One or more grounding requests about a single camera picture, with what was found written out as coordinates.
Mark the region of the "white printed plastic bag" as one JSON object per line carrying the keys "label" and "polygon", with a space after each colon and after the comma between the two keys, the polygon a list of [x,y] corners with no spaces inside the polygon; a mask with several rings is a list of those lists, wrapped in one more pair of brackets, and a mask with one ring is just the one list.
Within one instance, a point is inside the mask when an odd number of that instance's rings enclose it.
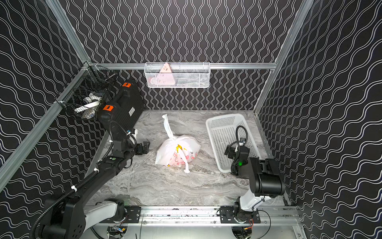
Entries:
{"label": "white printed plastic bag", "polygon": [[159,147],[155,164],[167,167],[183,166],[184,172],[190,173],[189,164],[199,155],[201,145],[193,136],[175,136],[171,130],[167,114],[162,115],[162,118],[168,139]]}

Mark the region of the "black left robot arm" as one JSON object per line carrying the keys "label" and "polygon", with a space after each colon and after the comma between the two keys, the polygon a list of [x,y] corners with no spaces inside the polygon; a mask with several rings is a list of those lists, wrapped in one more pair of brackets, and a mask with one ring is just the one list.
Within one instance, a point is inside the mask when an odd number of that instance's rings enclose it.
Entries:
{"label": "black left robot arm", "polygon": [[81,182],[71,186],[63,195],[45,202],[42,214],[36,219],[30,231],[30,238],[36,239],[79,239],[88,229],[103,221],[117,224],[128,219],[121,200],[108,199],[95,206],[87,206],[93,195],[114,178],[121,170],[129,168],[135,155],[149,152],[150,142],[137,143],[135,130],[127,130],[113,144],[121,144],[121,151],[99,160],[93,172]]}

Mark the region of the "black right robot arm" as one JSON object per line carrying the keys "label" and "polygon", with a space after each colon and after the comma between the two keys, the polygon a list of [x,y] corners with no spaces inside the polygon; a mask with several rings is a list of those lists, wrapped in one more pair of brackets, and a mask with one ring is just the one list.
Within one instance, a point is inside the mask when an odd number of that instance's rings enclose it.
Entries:
{"label": "black right robot arm", "polygon": [[274,159],[261,160],[250,157],[250,149],[232,145],[225,150],[225,155],[233,159],[233,175],[249,181],[248,191],[237,198],[233,206],[220,207],[217,214],[222,224],[259,224],[258,207],[269,199],[281,196],[285,192],[285,183],[281,179]]}

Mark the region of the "white perforated plastic basket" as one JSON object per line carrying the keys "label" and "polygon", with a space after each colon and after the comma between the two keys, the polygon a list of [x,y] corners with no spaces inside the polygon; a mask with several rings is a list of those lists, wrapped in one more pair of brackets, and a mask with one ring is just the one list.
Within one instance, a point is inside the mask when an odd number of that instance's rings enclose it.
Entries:
{"label": "white perforated plastic basket", "polygon": [[217,167],[222,173],[231,172],[233,160],[224,153],[227,147],[236,141],[236,128],[239,125],[245,127],[248,133],[248,135],[245,135],[245,131],[240,129],[238,135],[240,138],[247,137],[246,147],[250,149],[249,156],[262,158],[246,119],[242,114],[227,114],[209,118],[206,121],[206,127]]}

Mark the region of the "black hard tool case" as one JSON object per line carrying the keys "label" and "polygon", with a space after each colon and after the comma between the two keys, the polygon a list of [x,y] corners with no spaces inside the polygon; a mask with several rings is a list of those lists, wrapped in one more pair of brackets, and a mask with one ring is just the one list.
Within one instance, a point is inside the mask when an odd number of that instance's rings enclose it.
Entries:
{"label": "black hard tool case", "polygon": [[118,94],[101,106],[97,119],[113,139],[122,140],[127,131],[134,128],[143,110],[144,103],[137,84],[126,81]]}

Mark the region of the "pink triangular card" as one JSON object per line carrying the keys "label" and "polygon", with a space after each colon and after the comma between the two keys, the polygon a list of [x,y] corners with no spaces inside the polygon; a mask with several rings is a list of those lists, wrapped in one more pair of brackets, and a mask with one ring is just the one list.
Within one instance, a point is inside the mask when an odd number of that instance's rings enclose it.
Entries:
{"label": "pink triangular card", "polygon": [[165,63],[161,68],[159,74],[156,75],[152,83],[157,86],[174,86],[176,81],[173,76],[173,71],[169,63]]}

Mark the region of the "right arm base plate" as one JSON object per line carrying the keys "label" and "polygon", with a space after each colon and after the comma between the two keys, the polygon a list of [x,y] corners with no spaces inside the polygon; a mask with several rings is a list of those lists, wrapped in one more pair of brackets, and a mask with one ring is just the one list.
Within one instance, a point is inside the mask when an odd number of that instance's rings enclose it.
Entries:
{"label": "right arm base plate", "polygon": [[222,224],[260,224],[258,211],[243,211],[235,209],[233,206],[221,206],[216,214]]}

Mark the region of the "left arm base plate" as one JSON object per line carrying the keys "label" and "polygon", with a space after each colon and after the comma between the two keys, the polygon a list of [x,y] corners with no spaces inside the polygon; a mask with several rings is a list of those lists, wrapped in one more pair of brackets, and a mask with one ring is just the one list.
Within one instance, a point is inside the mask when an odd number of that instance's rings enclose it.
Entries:
{"label": "left arm base plate", "polygon": [[101,221],[103,224],[130,224],[139,223],[141,215],[141,207],[139,206],[125,206],[122,210],[121,207],[117,209],[116,215],[112,218]]}

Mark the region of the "clear wall-mounted tray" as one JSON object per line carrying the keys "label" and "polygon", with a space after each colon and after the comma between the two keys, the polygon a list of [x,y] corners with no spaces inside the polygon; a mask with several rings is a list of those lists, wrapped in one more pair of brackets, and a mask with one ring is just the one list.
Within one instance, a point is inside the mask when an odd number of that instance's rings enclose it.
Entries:
{"label": "clear wall-mounted tray", "polygon": [[165,62],[147,62],[144,76],[149,88],[208,88],[210,86],[211,68],[209,62],[167,62],[173,71],[176,81],[174,86],[157,86],[152,83]]}

